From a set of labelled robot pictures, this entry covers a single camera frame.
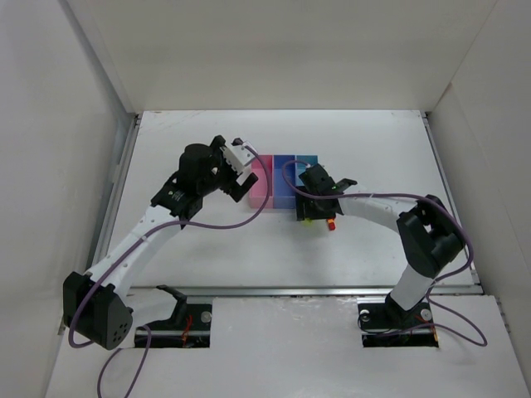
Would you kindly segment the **red yellow lego piece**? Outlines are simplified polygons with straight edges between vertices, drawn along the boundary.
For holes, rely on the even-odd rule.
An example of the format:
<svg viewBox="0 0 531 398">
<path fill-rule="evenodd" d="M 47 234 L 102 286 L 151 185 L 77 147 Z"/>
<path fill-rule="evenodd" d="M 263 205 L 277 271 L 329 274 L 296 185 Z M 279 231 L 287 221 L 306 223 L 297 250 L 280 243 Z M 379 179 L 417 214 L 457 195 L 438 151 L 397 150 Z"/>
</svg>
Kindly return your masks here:
<svg viewBox="0 0 531 398">
<path fill-rule="evenodd" d="M 335 231 L 336 230 L 335 219 L 328 219 L 327 220 L 327 226 L 328 226 L 330 231 Z"/>
</svg>

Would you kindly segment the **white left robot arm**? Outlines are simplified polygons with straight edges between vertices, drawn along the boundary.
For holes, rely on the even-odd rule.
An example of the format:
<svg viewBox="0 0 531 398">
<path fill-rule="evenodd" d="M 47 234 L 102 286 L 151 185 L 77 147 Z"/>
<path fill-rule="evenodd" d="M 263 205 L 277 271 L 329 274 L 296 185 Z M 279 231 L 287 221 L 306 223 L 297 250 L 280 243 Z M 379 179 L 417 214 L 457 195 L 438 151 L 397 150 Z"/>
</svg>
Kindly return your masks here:
<svg viewBox="0 0 531 398">
<path fill-rule="evenodd" d="M 129 290 L 153 257 L 186 226 L 215 191 L 239 202 L 257 182 L 250 166 L 259 157 L 248 143 L 218 135 L 210 144 L 186 146 L 174 172 L 151 199 L 139 222 L 100 262 L 63 283 L 63 322 L 73 348 L 119 346 L 130 331 L 158 321 L 176 321 L 186 297 L 165 285 L 133 296 Z"/>
</svg>

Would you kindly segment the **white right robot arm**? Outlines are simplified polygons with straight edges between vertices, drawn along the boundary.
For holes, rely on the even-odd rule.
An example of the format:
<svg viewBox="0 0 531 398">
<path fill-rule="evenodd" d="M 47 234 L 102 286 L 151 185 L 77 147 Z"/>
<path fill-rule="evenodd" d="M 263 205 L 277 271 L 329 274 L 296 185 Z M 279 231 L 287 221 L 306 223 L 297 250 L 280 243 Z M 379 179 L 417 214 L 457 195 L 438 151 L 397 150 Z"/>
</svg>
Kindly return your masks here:
<svg viewBox="0 0 531 398">
<path fill-rule="evenodd" d="M 360 191 L 351 179 L 335 181 L 318 163 L 304 165 L 295 189 L 298 220 L 353 216 L 397 233 L 407 266 L 383 303 L 360 311 L 368 331 L 416 326 L 415 316 L 441 271 L 469 243 L 438 197 Z"/>
</svg>

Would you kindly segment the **pink bin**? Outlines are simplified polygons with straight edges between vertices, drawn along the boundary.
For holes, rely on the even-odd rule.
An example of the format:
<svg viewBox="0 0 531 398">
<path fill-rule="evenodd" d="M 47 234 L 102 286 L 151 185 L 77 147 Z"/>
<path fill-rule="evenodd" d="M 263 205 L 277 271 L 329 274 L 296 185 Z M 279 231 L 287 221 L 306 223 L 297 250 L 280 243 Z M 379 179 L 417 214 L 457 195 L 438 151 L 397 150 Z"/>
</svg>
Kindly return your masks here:
<svg viewBox="0 0 531 398">
<path fill-rule="evenodd" d="M 267 172 L 273 177 L 273 156 L 270 154 L 261 155 L 261 159 L 265 162 Z M 258 209 L 263 204 L 267 194 L 266 171 L 257 159 L 251 164 L 251 171 L 258 177 L 258 181 L 248 192 L 248 203 L 250 208 Z"/>
</svg>

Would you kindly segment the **aluminium rail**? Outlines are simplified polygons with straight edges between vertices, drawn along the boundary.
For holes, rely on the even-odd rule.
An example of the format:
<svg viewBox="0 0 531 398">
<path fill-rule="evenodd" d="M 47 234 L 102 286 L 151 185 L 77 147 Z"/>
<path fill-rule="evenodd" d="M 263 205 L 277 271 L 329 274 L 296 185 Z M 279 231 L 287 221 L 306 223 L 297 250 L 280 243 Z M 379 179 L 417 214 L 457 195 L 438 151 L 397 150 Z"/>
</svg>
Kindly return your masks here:
<svg viewBox="0 0 531 398">
<path fill-rule="evenodd" d="M 126 295 L 140 294 L 155 289 L 154 286 L 133 287 Z M 305 296 L 385 296 L 390 287 L 175 287 L 187 296 L 194 297 L 305 297 Z M 434 295 L 481 295 L 479 284 L 437 285 Z"/>
</svg>

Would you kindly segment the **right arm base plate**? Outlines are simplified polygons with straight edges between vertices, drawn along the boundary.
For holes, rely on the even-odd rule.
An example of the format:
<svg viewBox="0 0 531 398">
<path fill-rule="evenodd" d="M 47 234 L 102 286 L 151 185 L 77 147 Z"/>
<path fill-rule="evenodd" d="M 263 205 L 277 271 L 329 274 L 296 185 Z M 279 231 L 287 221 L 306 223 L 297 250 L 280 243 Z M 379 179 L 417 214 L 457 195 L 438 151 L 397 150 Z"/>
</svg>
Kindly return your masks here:
<svg viewBox="0 0 531 398">
<path fill-rule="evenodd" d="M 432 320 L 431 307 L 426 302 L 420 302 L 412 311 L 396 318 L 387 311 L 385 303 L 358 304 L 358 328 L 364 348 L 438 348 Z"/>
</svg>

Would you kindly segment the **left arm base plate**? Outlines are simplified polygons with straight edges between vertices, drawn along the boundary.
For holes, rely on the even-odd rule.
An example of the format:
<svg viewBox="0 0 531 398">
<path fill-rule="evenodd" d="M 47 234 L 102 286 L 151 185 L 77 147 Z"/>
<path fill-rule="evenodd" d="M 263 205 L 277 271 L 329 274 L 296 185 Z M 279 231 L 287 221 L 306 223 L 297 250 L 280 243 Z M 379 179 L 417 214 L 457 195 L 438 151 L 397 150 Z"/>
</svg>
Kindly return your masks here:
<svg viewBox="0 0 531 398">
<path fill-rule="evenodd" d="M 128 296 L 136 348 L 210 347 L 212 304 L 190 303 L 167 285 Z"/>
</svg>

